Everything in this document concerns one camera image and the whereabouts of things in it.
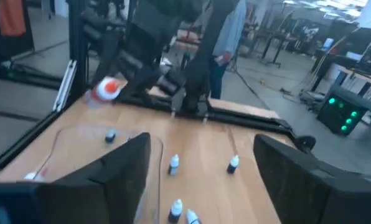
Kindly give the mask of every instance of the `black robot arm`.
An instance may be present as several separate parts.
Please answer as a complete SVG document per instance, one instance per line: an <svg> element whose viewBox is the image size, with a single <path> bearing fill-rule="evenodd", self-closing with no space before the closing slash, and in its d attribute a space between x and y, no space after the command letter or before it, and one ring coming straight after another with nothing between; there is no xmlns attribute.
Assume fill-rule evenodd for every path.
<svg viewBox="0 0 371 224"><path fill-rule="evenodd" d="M213 12L209 18L205 34L201 40L195 57L185 66L183 75L186 77L186 96L182 102L182 109L197 110L200 96L206 93L209 78L209 60L215 48L218 36L222 30L227 15L231 13L238 0L211 0Z"/></svg>
<svg viewBox="0 0 371 224"><path fill-rule="evenodd" d="M209 60L219 37L226 17L231 13L238 0L211 0L212 15L208 21L195 57L183 71L159 71L158 55L177 34L181 21L194 21L202 12L202 1L175 1L168 6L163 0L139 0L132 21L126 30L121 26L104 24L97 15L83 13L84 31L90 42L100 49L100 64L92 81L95 86L108 75L110 67L117 69L128 80L128 85L116 99L121 101L146 89L158 86L168 95L175 95L185 88L185 98L181 109L190 113L197 111L201 95L207 93Z"/></svg>

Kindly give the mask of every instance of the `black monitor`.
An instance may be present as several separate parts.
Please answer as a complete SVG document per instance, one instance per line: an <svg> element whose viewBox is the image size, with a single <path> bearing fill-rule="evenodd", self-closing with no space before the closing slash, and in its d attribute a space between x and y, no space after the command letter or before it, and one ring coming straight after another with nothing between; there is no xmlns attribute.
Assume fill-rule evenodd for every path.
<svg viewBox="0 0 371 224"><path fill-rule="evenodd" d="M339 42L336 49L337 55L360 61L363 54L371 44L371 28L358 28L356 23L348 23L344 21L332 21L329 28L327 38L331 38L331 47L346 37L342 42Z"/></svg>

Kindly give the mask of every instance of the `transparent container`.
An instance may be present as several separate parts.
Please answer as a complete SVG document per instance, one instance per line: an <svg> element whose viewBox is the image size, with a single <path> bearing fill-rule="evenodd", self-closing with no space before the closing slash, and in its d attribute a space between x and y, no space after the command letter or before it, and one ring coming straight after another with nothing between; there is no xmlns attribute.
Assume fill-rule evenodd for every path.
<svg viewBox="0 0 371 224"><path fill-rule="evenodd" d="M113 143L107 144L105 136L111 129L116 130L116 137ZM104 156L138 134L141 133L97 125L78 125L61 129L55 137L51 153L36 170L34 180L53 182ZM151 136L146 188L139 202L134 224L159 223L162 149L162 141Z"/></svg>

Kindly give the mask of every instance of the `orange cloth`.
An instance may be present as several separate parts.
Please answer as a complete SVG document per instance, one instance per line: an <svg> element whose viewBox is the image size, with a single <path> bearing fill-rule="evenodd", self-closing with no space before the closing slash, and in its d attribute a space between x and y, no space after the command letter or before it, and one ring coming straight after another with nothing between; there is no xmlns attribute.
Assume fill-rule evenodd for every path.
<svg viewBox="0 0 371 224"><path fill-rule="evenodd" d="M5 36L26 32L22 0L0 0L0 31Z"/></svg>

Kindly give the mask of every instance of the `wooden tabletop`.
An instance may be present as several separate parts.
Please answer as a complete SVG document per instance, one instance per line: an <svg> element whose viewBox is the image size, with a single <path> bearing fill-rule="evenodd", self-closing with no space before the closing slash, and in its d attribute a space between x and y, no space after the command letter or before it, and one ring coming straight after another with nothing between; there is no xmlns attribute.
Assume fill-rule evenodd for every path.
<svg viewBox="0 0 371 224"><path fill-rule="evenodd" d="M341 72L344 72L344 73L348 74L348 75L354 75L354 76L356 76L358 79L364 80L364 81L366 81L367 83L371 83L371 78L368 77L368 76L366 76L366 75L361 75L361 74L359 74L358 72L353 71L353 70L350 70L350 69L347 69L347 68L345 68L345 67L343 67L343 66L340 66L340 69L339 69L339 70L340 70Z"/></svg>
<svg viewBox="0 0 371 224"><path fill-rule="evenodd" d="M211 104L243 113L278 117L273 111L221 100L211 100ZM29 172L40 169L51 152L57 133L63 129L82 129L82 126L96 125L149 132L152 137L163 142L160 164L160 223L167 222L171 204L178 198L182 199L184 209L195 210L204 223L280 223L257 168L252 150L253 140L256 134L263 133L292 146L290 139L279 134L213 121L204 124L197 120L173 118L168 113L137 106L118 104L88 108L82 101L77 101L0 172L0 182L22 180ZM74 135L70 131L66 132L66 141L78 139ZM65 141L62 142L62 147L68 147L65 146ZM87 141L71 144L85 146ZM179 171L176 176L168 177L167 167L174 154L180 157ZM226 168L235 154L240 156L240 167L234 175L228 175ZM74 163L84 164L100 156L101 154L96 154L95 158L75 156L60 161L67 166L56 167L65 169L60 171L65 175L72 170L64 167ZM151 180L150 171L148 177L148 183L157 181ZM149 189L149 194L153 192L157 191ZM158 207L153 202L143 206L149 212L156 212ZM186 223L184 214L180 223Z"/></svg>

